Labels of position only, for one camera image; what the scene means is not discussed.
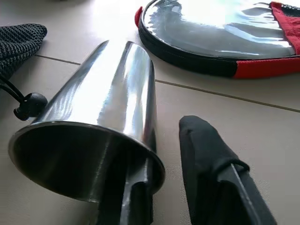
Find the tile grout line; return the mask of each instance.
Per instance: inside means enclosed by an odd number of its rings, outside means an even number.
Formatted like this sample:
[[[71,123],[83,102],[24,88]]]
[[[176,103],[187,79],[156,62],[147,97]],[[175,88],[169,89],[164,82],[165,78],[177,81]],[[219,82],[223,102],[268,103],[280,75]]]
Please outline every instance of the tile grout line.
[[[81,65],[81,63],[78,63],[78,62],[60,60],[60,59],[56,59],[56,58],[52,58],[52,57],[48,57],[48,56],[43,56],[43,55],[35,55],[35,56],[40,57],[40,58],[49,59],[49,60],[65,62],[65,63],[69,63],[69,64],[73,64],[73,65],[78,65],[78,66]],[[175,87],[190,89],[190,90],[196,90],[196,91],[200,91],[200,92],[204,92],[204,93],[208,93],[208,94],[212,94],[212,95],[218,95],[218,96],[223,96],[223,97],[227,97],[227,98],[232,98],[232,99],[236,99],[236,100],[240,100],[240,101],[244,101],[244,102],[250,102],[250,103],[254,103],[254,104],[258,104],[258,105],[264,105],[264,106],[269,106],[269,107],[273,107],[273,108],[277,108],[277,109],[283,109],[283,110],[288,110],[288,111],[300,113],[300,110],[298,110],[298,109],[292,109],[292,108],[288,108],[288,107],[284,107],[284,106],[279,106],[279,105],[273,105],[273,104],[268,104],[268,103],[264,103],[264,102],[254,101],[254,100],[251,100],[251,99],[237,97],[237,96],[233,96],[233,95],[222,94],[222,93],[218,93],[218,92],[214,92],[214,91],[210,91],[210,90],[204,90],[204,89],[200,89],[200,88],[189,87],[189,86],[186,86],[186,85],[176,84],[176,83],[167,82],[167,81],[161,81],[161,80],[157,80],[157,79],[155,79],[155,82],[168,84],[168,85],[175,86]]]
[[[292,108],[288,108],[288,107],[284,107],[284,106],[279,106],[279,105],[273,105],[273,104],[268,104],[268,103],[264,103],[264,102],[254,101],[254,100],[251,100],[251,99],[236,97],[236,96],[233,96],[233,95],[222,94],[222,93],[218,93],[218,92],[214,92],[214,91],[210,91],[210,90],[203,90],[203,89],[200,89],[200,88],[189,87],[189,86],[186,86],[186,85],[171,83],[171,82],[167,82],[167,81],[155,80],[155,82],[168,84],[168,85],[176,86],[176,87],[180,87],[180,88],[190,89],[190,90],[196,90],[196,91],[200,91],[200,92],[204,92],[204,93],[208,93],[208,94],[212,94],[212,95],[219,95],[219,96],[223,96],[223,97],[227,97],[227,98],[233,98],[233,99],[236,99],[236,100],[250,102],[250,103],[254,103],[254,104],[258,104],[258,105],[264,105],[264,106],[269,106],[269,107],[273,107],[273,108],[277,108],[277,109],[283,109],[283,110],[288,110],[288,111],[300,113],[300,110],[298,110],[298,109],[292,109]]]
[[[81,65],[81,63],[78,62],[71,62],[71,61],[67,61],[67,60],[60,60],[60,59],[56,59],[56,58],[52,58],[52,57],[48,57],[48,56],[43,56],[43,55],[35,55],[36,57],[40,57],[40,58],[45,58],[45,59],[49,59],[49,60],[54,60],[54,61],[58,61],[58,62],[65,62],[65,63],[69,63],[69,64],[73,64],[73,65]]]

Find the stainless steel cone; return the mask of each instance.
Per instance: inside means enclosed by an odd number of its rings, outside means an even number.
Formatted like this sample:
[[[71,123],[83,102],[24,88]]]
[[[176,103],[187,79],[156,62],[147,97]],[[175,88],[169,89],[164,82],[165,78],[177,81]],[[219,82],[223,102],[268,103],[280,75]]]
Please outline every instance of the stainless steel cone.
[[[99,45],[32,124],[10,140],[15,166],[37,184],[100,202],[107,170],[124,151],[153,162],[152,192],[165,170],[156,155],[153,64],[132,42]]]

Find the tile floor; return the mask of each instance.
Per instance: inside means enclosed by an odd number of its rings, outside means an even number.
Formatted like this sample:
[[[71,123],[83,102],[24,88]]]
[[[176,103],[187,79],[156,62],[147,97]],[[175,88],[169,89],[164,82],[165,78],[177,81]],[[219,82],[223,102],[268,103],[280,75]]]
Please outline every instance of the tile floor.
[[[52,98],[102,41],[125,38],[140,44],[134,13],[140,0],[1,0],[0,26],[40,23],[48,28],[43,47],[11,81],[23,93]],[[154,225],[188,225],[182,182],[178,121],[197,115],[214,125],[251,166],[278,224],[300,219],[300,76],[233,81],[178,69],[150,54],[156,71],[158,154],[166,181],[154,196]],[[21,175],[7,144],[29,122],[18,121],[17,103],[0,91],[0,223],[84,225],[94,204],[48,191]]]

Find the red and black case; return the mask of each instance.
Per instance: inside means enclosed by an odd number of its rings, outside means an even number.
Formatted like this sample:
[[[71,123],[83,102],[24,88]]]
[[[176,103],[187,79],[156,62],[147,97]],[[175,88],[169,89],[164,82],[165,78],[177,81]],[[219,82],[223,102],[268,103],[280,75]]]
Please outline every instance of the red and black case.
[[[300,8],[277,2],[154,0],[135,14],[142,43],[187,70],[236,79],[300,72]]]

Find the red fabric trim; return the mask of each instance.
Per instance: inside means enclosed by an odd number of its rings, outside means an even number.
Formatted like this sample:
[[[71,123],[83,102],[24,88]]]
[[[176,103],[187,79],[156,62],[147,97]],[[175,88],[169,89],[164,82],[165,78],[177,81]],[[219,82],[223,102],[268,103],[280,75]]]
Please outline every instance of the red fabric trim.
[[[139,21],[140,21],[140,17],[142,14],[143,8],[142,6],[137,10],[137,12],[135,13],[135,24],[138,27],[139,26]]]
[[[296,50],[296,55],[300,54],[300,18],[286,16],[281,10],[282,3],[272,2],[273,14],[285,32],[286,38]]]
[[[256,79],[300,72],[300,58],[237,61],[236,79]]]

